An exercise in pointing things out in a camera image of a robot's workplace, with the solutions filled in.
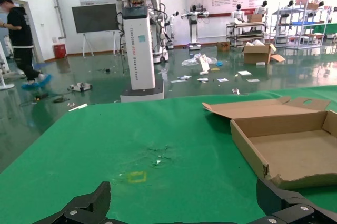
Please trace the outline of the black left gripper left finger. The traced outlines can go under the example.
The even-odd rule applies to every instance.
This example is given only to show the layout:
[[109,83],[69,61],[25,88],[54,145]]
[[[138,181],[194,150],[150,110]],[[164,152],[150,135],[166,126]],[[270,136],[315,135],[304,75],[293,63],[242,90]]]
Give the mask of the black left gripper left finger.
[[107,213],[111,203],[111,184],[102,182],[94,192],[74,197],[62,210],[44,219],[37,224],[96,224],[107,223]]

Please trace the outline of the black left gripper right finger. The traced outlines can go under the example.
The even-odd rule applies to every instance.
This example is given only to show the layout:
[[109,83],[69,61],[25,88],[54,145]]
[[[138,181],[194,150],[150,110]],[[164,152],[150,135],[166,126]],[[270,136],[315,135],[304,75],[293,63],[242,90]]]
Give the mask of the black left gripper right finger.
[[295,191],[278,188],[266,179],[256,181],[256,199],[265,216],[260,224],[336,224],[336,213],[320,208]]

